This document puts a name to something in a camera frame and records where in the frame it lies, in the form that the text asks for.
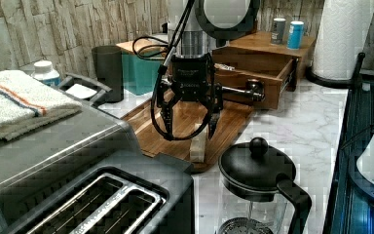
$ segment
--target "can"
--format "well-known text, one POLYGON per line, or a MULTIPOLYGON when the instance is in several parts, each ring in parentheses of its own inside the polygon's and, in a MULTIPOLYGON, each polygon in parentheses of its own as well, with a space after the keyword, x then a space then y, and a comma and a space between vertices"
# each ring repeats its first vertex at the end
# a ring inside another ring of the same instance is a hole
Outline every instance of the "can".
POLYGON ((272 25, 272 37, 270 43, 280 45, 283 43, 284 28, 286 26, 286 19, 274 18, 272 25))
POLYGON ((298 50, 303 38, 303 25, 302 21, 292 21, 290 23, 289 37, 287 40, 287 49, 298 50))

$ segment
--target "folded towel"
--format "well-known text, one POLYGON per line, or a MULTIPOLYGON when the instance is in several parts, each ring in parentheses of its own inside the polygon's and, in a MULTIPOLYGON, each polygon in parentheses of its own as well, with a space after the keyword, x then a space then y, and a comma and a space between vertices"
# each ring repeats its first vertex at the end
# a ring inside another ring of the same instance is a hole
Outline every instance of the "folded towel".
POLYGON ((81 102, 22 71, 0 71, 0 139, 10 140, 81 108, 81 102))

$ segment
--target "countertop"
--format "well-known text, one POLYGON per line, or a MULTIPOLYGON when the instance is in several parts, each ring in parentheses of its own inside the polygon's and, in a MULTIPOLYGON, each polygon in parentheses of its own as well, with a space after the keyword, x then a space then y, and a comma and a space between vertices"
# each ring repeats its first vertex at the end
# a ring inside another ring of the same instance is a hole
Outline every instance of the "countertop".
MULTIPOLYGON (((255 111, 235 143, 265 138, 295 163, 295 182, 311 196, 313 205, 304 233, 322 233, 331 180, 336 161, 348 91, 324 88, 305 79, 294 92, 283 92, 278 110, 255 111)), ((138 97, 125 92, 125 99, 100 108, 119 118, 142 104, 151 93, 138 97)), ((195 181, 196 233, 214 233, 218 219, 220 172, 193 175, 195 181)), ((289 204, 280 233, 286 233, 293 207, 289 204)))

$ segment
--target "cable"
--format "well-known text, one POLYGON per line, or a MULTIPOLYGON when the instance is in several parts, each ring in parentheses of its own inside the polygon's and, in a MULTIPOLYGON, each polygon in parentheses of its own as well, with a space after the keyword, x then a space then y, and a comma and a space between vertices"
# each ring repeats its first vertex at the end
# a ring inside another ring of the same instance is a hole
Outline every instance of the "cable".
POLYGON ((360 130, 359 132, 357 132, 356 134, 354 134, 353 136, 351 136, 351 138, 349 140, 346 140, 346 142, 344 144, 342 144, 339 149, 340 150, 344 150, 346 147, 350 146, 351 144, 355 143, 355 140, 365 134, 366 131, 368 130, 371 130, 372 128, 374 128, 374 123, 372 123, 370 126, 360 130))
MULTIPOLYGON (((178 23, 177 28, 175 29, 174 34, 172 35, 171 41, 170 41, 170 43, 168 45, 168 50, 171 50, 171 48, 173 48, 173 47, 176 48, 177 45, 178 45, 178 43, 181 41, 182 34, 183 34, 184 29, 185 29, 185 27, 187 25, 187 20, 188 20, 188 18, 190 16, 190 12, 191 12, 191 10, 193 8, 193 5, 194 5, 194 0, 189 0, 189 2, 187 3, 186 9, 184 10, 183 15, 182 15, 182 17, 180 19, 180 22, 178 23), (180 28, 180 26, 181 26, 181 31, 180 31, 180 33, 178 35, 178 38, 176 39, 175 44, 174 44, 174 40, 175 40, 175 37, 176 37, 176 35, 178 33, 178 29, 180 28)), ((167 53, 165 60, 168 59, 168 56, 170 56, 169 53, 167 53)), ((207 114, 206 114, 205 118, 203 119, 202 124, 192 134, 190 134, 189 136, 185 136, 185 137, 174 137, 172 134, 164 132, 160 128, 160 126, 158 125, 158 123, 157 123, 157 121, 155 119, 155 108, 154 108, 154 106, 155 106, 155 103, 157 101, 157 90, 158 90, 158 86, 159 86, 159 83, 161 81, 162 75, 164 75, 164 74, 161 74, 159 72, 159 74, 157 76, 156 84, 155 84, 155 87, 154 87, 153 96, 152 96, 152 99, 151 99, 150 114, 151 114, 152 124, 153 124, 154 128, 165 139, 168 139, 168 140, 185 140, 185 139, 190 139, 192 137, 197 136, 206 127, 206 125, 210 121, 211 116, 213 114, 214 105, 215 105, 214 63, 212 61, 212 58, 211 58, 210 54, 206 54, 206 60, 207 60, 207 62, 209 62, 210 72, 211 72, 211 74, 210 74, 210 79, 211 79, 211 81, 210 81, 211 82, 211 85, 210 85, 210 108, 207 109, 207 114)))
POLYGON ((157 55, 160 55, 161 53, 167 53, 168 52, 168 42, 165 41, 165 40, 162 40, 160 38, 157 38, 157 37, 153 37, 153 36, 141 36, 141 37, 138 37, 136 38, 133 42, 132 42, 132 51, 134 52, 134 54, 139 57, 140 59, 144 59, 144 60, 158 60, 158 59, 163 59, 163 58, 154 58, 154 56, 157 56, 157 55), (138 51, 135 49, 135 44, 139 41, 139 40, 148 40, 148 39, 153 39, 153 40, 156 40, 158 42, 161 42, 165 45, 148 45, 148 46, 144 46, 142 48, 140 48, 138 51), (164 51, 159 51, 157 53, 154 53, 152 55, 149 55, 149 56, 145 56, 142 54, 142 52, 146 49, 149 49, 149 48, 165 48, 164 51))

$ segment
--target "wooden box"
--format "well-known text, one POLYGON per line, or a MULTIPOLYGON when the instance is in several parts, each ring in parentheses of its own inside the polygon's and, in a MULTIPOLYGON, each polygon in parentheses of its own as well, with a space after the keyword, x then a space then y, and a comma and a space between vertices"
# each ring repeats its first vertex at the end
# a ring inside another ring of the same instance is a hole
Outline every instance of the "wooden box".
POLYGON ((281 92, 290 82, 290 74, 294 67, 294 58, 275 54, 255 54, 243 49, 223 48, 213 52, 217 63, 234 66, 235 70, 217 70, 216 82, 221 85, 245 90, 248 80, 258 80, 263 83, 265 99, 253 102, 248 97, 234 94, 224 94, 223 98, 254 105, 258 109, 277 109, 281 92))
POLYGON ((270 35, 270 32, 258 31, 212 52, 214 62, 235 67, 233 71, 216 72, 216 81, 223 86, 244 90, 246 81, 255 79, 265 87, 263 101, 253 102, 230 94, 223 95, 225 99, 250 104, 257 109, 277 109, 281 92, 295 90, 298 80, 305 75, 308 54, 315 38, 304 37, 299 50, 289 50, 286 42, 270 44, 270 35))

